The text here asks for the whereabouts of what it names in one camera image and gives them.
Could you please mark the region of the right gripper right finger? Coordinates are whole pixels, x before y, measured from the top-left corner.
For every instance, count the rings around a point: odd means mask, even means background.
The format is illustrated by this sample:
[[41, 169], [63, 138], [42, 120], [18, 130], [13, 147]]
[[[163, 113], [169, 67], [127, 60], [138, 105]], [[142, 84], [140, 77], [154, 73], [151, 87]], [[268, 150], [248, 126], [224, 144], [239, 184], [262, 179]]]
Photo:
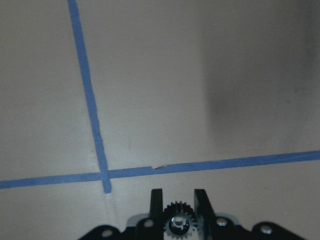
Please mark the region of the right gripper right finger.
[[199, 235], [212, 235], [215, 212], [204, 189], [194, 190], [194, 213]]

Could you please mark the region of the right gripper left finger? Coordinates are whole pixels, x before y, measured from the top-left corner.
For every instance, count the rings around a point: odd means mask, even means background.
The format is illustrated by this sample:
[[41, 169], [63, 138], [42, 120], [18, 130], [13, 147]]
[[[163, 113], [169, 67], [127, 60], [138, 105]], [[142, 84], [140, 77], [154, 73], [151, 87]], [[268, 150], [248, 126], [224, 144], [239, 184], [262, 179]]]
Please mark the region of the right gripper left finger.
[[163, 190], [156, 188], [151, 190], [149, 218], [160, 219], [163, 217]]

